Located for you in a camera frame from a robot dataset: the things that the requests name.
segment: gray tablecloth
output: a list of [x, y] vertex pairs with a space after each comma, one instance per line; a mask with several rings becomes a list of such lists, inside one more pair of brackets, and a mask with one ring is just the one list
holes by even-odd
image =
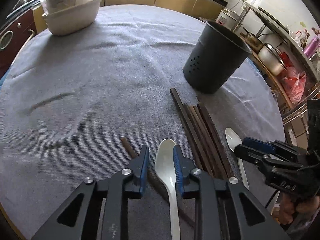
[[[121, 137], [137, 153], [149, 145], [153, 173], [164, 138], [192, 157], [169, 88], [197, 103], [182, 67], [204, 25], [163, 8], [108, 6], [88, 28], [65, 37], [45, 30], [29, 42], [0, 92], [0, 202], [26, 238], [84, 177], [103, 179], [126, 167]], [[238, 177], [226, 127], [241, 138], [284, 140], [277, 104], [249, 60], [217, 93], [200, 96]], [[273, 189], [255, 166], [244, 165], [251, 191], [265, 204]], [[192, 201], [184, 204], [192, 214]], [[181, 239], [192, 239], [193, 230], [180, 226]], [[171, 238], [169, 206], [150, 186], [144, 198], [129, 201], [129, 234]]]

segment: white basket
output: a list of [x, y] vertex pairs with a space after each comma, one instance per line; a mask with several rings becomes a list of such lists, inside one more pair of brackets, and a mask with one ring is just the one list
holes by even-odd
[[53, 35], [67, 35], [93, 23], [98, 14], [100, 2], [101, 0], [91, 0], [49, 15], [43, 14], [42, 17]]

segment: wall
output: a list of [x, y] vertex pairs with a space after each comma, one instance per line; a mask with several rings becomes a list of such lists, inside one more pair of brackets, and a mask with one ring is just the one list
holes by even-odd
[[[237, 4], [239, 0], [225, 0], [228, 2], [227, 8], [231, 9]], [[279, 20], [284, 26], [289, 26], [289, 28], [297, 32], [298, 30], [303, 30], [300, 22], [306, 25], [306, 29], [309, 31], [311, 38], [315, 36], [311, 27], [320, 29], [314, 20], [311, 13], [308, 11], [307, 7], [301, 0], [247, 0], [247, 2], [256, 8], [260, 6], [265, 9], [271, 15], [273, 15], [277, 20]], [[238, 14], [242, 12], [242, 1], [233, 8]], [[262, 26], [262, 22], [258, 17], [250, 12], [245, 20], [244, 27], [252, 33], [257, 33], [257, 31]]]

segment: white plastic spoon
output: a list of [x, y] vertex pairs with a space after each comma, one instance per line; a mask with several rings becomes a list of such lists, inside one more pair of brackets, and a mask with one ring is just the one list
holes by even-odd
[[[235, 131], [233, 131], [231, 128], [226, 128], [225, 133], [226, 133], [226, 138], [227, 138], [227, 143], [229, 145], [229, 148], [231, 151], [234, 152], [236, 146], [238, 146], [239, 144], [242, 144], [242, 141], [240, 137], [235, 133]], [[248, 184], [247, 176], [245, 174], [242, 159], [238, 158], [238, 164], [239, 164], [242, 183], [247, 189], [249, 189], [249, 184]]]
[[180, 225], [176, 195], [176, 172], [173, 164], [173, 148], [176, 145], [171, 139], [163, 140], [157, 151], [156, 174], [162, 181], [169, 195], [170, 224], [172, 240], [180, 240]]

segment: chopstick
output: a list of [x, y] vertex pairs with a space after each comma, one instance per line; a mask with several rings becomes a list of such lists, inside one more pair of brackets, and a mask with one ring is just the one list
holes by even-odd
[[222, 161], [223, 167], [226, 171], [228, 178], [234, 177], [235, 175], [232, 171], [227, 154], [223, 148], [223, 145], [222, 145], [221, 140], [219, 138], [217, 129], [214, 126], [214, 123], [210, 117], [210, 114], [209, 114], [207, 108], [205, 107], [204, 103], [202, 103], [202, 102], [198, 103], [197, 108], [198, 108], [199, 113], [202, 117], [202, 120], [204, 121], [204, 123], [207, 127], [207, 130], [208, 130], [209, 135], [215, 145], [215, 148], [217, 149], [217, 153]]
[[215, 147], [215, 145], [213, 144], [212, 139], [210, 138], [209, 132], [204, 124], [204, 121], [199, 113], [199, 115], [197, 114], [196, 110], [197, 107], [196, 106], [190, 106], [190, 111], [193, 114], [198, 127], [201, 130], [202, 133], [202, 138], [204, 139], [204, 143], [207, 144], [207, 154], [209, 155], [209, 159], [212, 163], [212, 167], [215, 171], [216, 177], [219, 179], [228, 179], [227, 173], [222, 165], [222, 162], [220, 160], [219, 154], [217, 152], [217, 149]]
[[204, 154], [205, 157], [207, 158], [208, 161], [203, 160], [203, 166], [206, 167], [206, 171], [208, 172], [209, 170], [212, 172], [213, 174], [213, 178], [216, 176], [216, 172], [214, 169], [214, 162], [212, 161], [212, 159], [210, 158], [210, 154], [209, 154], [209, 149], [207, 144], [204, 141], [203, 135], [201, 133], [200, 127], [198, 126], [195, 117], [193, 116], [192, 112], [190, 111], [190, 108], [187, 104], [183, 104], [183, 107], [185, 109], [185, 111], [187, 112], [188, 117], [190, 118], [190, 121], [196, 131], [196, 134], [199, 138], [200, 143], [202, 144], [203, 148], [204, 148]]
[[199, 155], [198, 155], [199, 154], [198, 153], [198, 149], [196, 148], [196, 146], [195, 146], [195, 144], [193, 142], [192, 136], [190, 135], [190, 132], [188, 130], [188, 127], [187, 127], [187, 124], [186, 124], [185, 120], [183, 119], [182, 113], [178, 112], [178, 115], [180, 117], [180, 120], [181, 120], [183, 129], [185, 131], [188, 143], [190, 145], [190, 149], [191, 149], [192, 155], [193, 155], [193, 157], [195, 159], [196, 166], [197, 166], [197, 168], [203, 170], [203, 167], [202, 167]]
[[177, 93], [177, 90], [175, 88], [170, 88], [170, 93], [172, 95], [173, 100], [176, 103], [178, 111], [181, 112], [181, 115], [182, 115], [184, 121], [186, 122], [188, 131], [190, 132], [192, 140], [193, 140], [193, 142], [194, 142], [194, 144], [195, 144], [195, 146], [197, 148], [197, 151], [193, 152], [192, 154], [195, 156], [195, 154], [199, 153], [198, 156], [199, 156], [199, 159], [201, 161], [203, 169], [205, 171], [207, 171], [213, 177], [213, 172], [212, 172], [212, 170], [210, 168], [210, 165], [209, 165], [207, 156], [205, 155], [203, 146], [200, 143], [200, 140], [199, 140], [199, 138], [198, 138], [198, 136], [196, 134], [196, 131], [195, 131], [195, 129], [194, 129], [189, 117], [188, 117], [188, 114], [187, 114], [187, 112], [185, 111], [185, 109], [183, 107], [183, 104], [182, 104], [181, 99], [180, 99], [180, 97], [179, 97], [179, 95]]
[[210, 114], [199, 98], [197, 106], [183, 104], [175, 88], [170, 89], [186, 133], [196, 166], [213, 178], [234, 177], [226, 152]]
[[[135, 151], [132, 149], [132, 147], [130, 146], [130, 144], [127, 141], [127, 139], [123, 137], [120, 140], [122, 142], [123, 147], [126, 149], [126, 151], [131, 156], [131, 158], [133, 158], [133, 159], [136, 158], [137, 155], [136, 155]], [[169, 203], [168, 193], [163, 188], [161, 188], [159, 186], [159, 184], [154, 179], [154, 177], [152, 176], [152, 174], [150, 173], [149, 170], [147, 172], [147, 179], [148, 179], [150, 185], [162, 197], [162, 199], [164, 201], [166, 201], [167, 203]], [[178, 213], [179, 213], [180, 217], [183, 220], [185, 220], [185, 222], [187, 222], [192, 228], [195, 228], [195, 222], [179, 206], [178, 206]]]

